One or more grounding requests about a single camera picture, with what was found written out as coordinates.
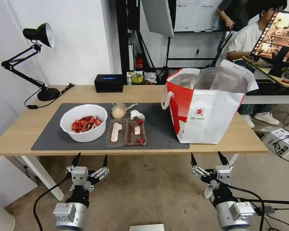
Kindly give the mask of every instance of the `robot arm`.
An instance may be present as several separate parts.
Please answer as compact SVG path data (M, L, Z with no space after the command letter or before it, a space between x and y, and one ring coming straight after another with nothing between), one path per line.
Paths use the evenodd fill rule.
M197 166L195 157L191 154L191 172L202 182L207 183L208 190L212 191L213 205L217 211L217 219L221 229L245 228L250 226L249 217L255 213L250 203L238 202L226 186L230 183L233 165L218 152L222 165L213 169L202 169Z
M86 211L89 207L89 192L92 192L94 185L109 173L107 155L105 156L103 167L97 171L91 171L87 167L78 167L76 165L77 163L74 163L66 167L67 174L71 176L73 182L70 188L72 195L65 203L57 203L53 211L56 219L55 226L58 229L77 231L84 229Z

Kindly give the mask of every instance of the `lamp shade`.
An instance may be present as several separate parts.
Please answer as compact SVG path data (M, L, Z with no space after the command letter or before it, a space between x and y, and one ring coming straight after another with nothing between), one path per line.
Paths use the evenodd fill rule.
M39 40L49 47L55 46L55 39L49 23L43 23L37 29L25 28L22 31L24 37L31 41Z

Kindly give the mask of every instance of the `black box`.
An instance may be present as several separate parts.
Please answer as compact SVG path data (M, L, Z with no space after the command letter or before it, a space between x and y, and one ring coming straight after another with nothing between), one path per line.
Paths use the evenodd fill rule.
M98 74L94 80L96 92L122 92L123 83L120 74Z

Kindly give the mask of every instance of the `logo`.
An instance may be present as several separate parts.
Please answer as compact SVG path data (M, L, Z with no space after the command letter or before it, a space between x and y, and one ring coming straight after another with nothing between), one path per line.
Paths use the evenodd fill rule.
M203 116L203 113L204 109L202 107L196 108L196 111L194 112L196 116Z

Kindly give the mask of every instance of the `white t-shirt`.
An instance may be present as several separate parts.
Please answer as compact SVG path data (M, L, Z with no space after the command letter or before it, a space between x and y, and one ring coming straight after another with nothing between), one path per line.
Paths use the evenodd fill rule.
M229 42L227 53L232 51L251 52L261 34L262 30L259 30L258 22L242 28Z

